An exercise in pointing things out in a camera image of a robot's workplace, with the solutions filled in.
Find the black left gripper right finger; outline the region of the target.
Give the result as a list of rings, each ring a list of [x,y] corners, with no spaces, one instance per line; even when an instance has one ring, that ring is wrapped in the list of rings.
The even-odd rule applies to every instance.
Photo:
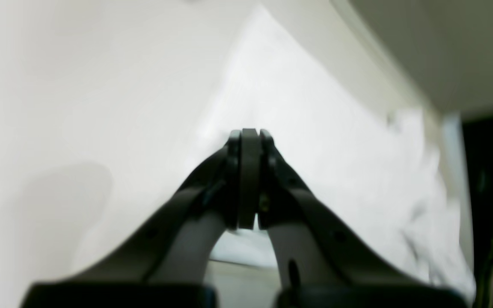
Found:
[[[276,308],[465,308],[380,257],[311,192],[267,130],[258,148],[258,225],[268,232],[282,291]]]

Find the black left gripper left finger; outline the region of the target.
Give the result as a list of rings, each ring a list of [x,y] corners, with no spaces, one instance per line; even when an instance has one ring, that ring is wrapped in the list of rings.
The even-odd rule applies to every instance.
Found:
[[[227,229],[252,226],[252,133],[223,148],[107,257],[57,282],[34,284],[23,308],[215,308],[204,285],[208,259]]]

